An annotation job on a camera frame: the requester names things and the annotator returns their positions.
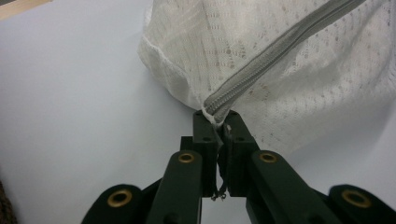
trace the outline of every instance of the zipper teeth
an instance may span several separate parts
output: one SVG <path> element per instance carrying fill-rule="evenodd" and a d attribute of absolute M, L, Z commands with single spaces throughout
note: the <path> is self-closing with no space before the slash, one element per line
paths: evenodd
<path fill-rule="evenodd" d="M 238 94 L 239 92 L 241 92 L 242 90 L 248 88 L 248 86 L 250 86 L 251 84 L 253 84 L 257 79 L 259 74 L 261 74 L 262 72 L 267 71 L 274 63 L 276 63 L 279 59 L 282 58 L 283 55 L 285 55 L 286 53 L 289 52 L 289 50 L 291 48 L 294 47 L 294 45 L 296 43 L 298 43 L 298 41 L 301 39 L 302 36 L 304 36 L 304 34 L 306 34 L 307 32 L 309 32 L 313 27 L 315 27 L 316 25 L 320 24 L 321 22 L 325 21 L 326 19 L 330 18 L 332 15 L 336 14 L 337 12 L 343 10 L 345 7 L 348 7 L 349 5 L 353 4 L 353 1 L 348 1 L 346 3 L 344 3 L 343 5 L 335 8 L 334 10 L 332 10 L 331 12 L 327 13 L 326 15 L 324 15 L 323 17 L 319 18 L 318 20 L 314 21 L 311 25 L 309 25 L 306 29 L 304 29 L 296 38 L 292 39 L 289 43 L 288 46 L 283 48 L 283 50 L 278 53 L 273 59 L 268 60 L 266 63 L 264 63 L 264 66 L 262 66 L 258 71 L 254 72 L 253 74 L 245 77 L 242 79 L 241 82 L 237 83 L 235 86 L 233 86 L 232 88 L 230 88 L 229 90 L 227 90 L 226 92 L 224 92 L 221 96 L 219 96 L 218 98 L 216 98 L 213 102 L 211 102 L 208 106 L 207 106 L 207 113 L 209 114 L 214 114 L 214 112 L 216 110 L 218 110 L 222 105 L 224 105 L 225 103 L 227 103 L 227 101 L 229 101 L 230 99 L 232 99 L 233 97 L 235 97 L 236 94 Z M 296 30 L 290 30 L 288 31 L 288 34 L 286 36 L 284 36 L 283 38 L 288 38 L 291 35 L 294 35 L 294 32 L 298 32 L 298 29 L 300 27 L 296 27 Z M 279 44 L 275 44 L 273 46 L 270 46 L 269 48 L 273 48 L 276 49 L 276 47 Z"/>

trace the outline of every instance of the white fabric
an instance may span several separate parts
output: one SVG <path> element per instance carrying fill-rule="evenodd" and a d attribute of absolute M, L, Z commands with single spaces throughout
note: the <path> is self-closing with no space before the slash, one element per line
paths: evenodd
<path fill-rule="evenodd" d="M 179 101 L 204 109 L 236 71 L 327 2 L 155 0 L 139 55 Z M 262 149 L 293 151 L 395 98 L 395 2 L 364 1 L 239 97 L 232 110 Z"/>

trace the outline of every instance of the mesh laundry bag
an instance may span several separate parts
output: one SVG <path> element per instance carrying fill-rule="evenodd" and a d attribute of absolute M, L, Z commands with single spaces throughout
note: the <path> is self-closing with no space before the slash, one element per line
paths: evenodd
<path fill-rule="evenodd" d="M 287 153 L 395 98 L 394 0 L 154 0 L 139 55 L 220 126 Z"/>

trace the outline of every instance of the brass screw hole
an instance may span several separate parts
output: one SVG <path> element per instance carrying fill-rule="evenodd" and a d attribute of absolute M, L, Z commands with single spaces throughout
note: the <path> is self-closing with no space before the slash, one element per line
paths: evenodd
<path fill-rule="evenodd" d="M 110 207 L 123 207 L 132 200 L 132 193 L 128 189 L 120 189 L 112 193 L 107 199 Z"/>
<path fill-rule="evenodd" d="M 372 205 L 370 199 L 357 190 L 345 189 L 342 196 L 345 201 L 360 208 L 368 208 Z"/>
<path fill-rule="evenodd" d="M 189 163 L 194 161 L 194 156 L 190 153 L 183 153 L 180 156 L 178 156 L 178 160 L 184 163 Z"/>
<path fill-rule="evenodd" d="M 272 153 L 263 152 L 262 154 L 260 154 L 260 160 L 272 163 L 277 161 L 277 157 Z"/>

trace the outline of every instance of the white table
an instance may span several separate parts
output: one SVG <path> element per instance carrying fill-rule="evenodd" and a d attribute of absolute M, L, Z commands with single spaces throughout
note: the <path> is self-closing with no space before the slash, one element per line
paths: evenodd
<path fill-rule="evenodd" d="M 140 62 L 144 0 L 57 0 L 0 21 L 0 179 L 20 223 L 79 223 L 120 183 L 163 175 L 193 110 Z M 349 183 L 396 208 L 396 106 L 287 155 L 314 189 Z M 202 223 L 248 223 L 244 199 Z"/>

